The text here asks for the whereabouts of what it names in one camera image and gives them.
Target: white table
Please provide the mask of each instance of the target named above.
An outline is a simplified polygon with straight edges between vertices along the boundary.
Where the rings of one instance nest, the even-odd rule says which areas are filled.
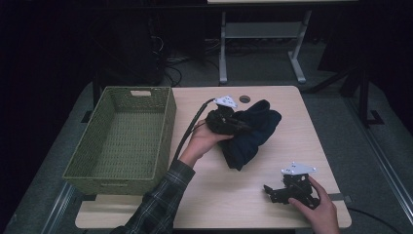
[[[329,3],[343,2],[341,0],[208,0],[209,4],[242,4],[242,3]],[[294,50],[288,52],[297,81],[306,83],[303,70],[298,62],[298,54],[307,31],[312,11],[307,11],[301,21],[291,22],[227,22],[226,13],[222,13],[221,22],[221,53],[219,55],[219,82],[228,82],[225,59],[226,38],[296,38]]]

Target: white plastic part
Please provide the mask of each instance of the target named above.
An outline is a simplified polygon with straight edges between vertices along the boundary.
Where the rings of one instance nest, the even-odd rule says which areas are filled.
[[[216,98],[213,100],[213,102],[232,108],[238,107],[238,105],[233,101],[233,99],[230,96]]]
[[[302,174],[310,174],[310,173],[316,173],[317,169],[306,166],[303,164],[298,164],[295,162],[292,162],[291,166],[286,169],[282,169],[282,174],[283,175],[302,175]]]

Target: plaid sleeve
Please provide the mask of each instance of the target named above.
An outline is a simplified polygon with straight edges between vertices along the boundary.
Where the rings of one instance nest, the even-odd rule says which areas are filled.
[[[143,196],[127,224],[112,233],[172,233],[179,203],[194,174],[194,170],[181,161],[172,162],[158,186]]]

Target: green wicker basket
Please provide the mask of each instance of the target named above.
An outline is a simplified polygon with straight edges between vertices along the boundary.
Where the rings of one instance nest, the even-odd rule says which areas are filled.
[[[171,88],[107,87],[63,174],[85,194],[143,195],[166,173]]]

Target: hand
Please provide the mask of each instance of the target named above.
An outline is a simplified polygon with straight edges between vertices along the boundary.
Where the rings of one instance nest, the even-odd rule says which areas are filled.
[[[319,206],[314,210],[311,210],[294,198],[289,198],[288,202],[310,221],[315,233],[340,233],[336,206],[331,202],[327,192],[321,185],[319,185],[319,183],[317,183],[311,176],[309,176],[309,180],[319,194]]]
[[[229,139],[233,136],[218,135],[213,133],[206,125],[205,120],[201,120],[195,125],[188,146],[183,151],[179,160],[190,167],[194,167],[198,159],[211,150],[220,140]]]

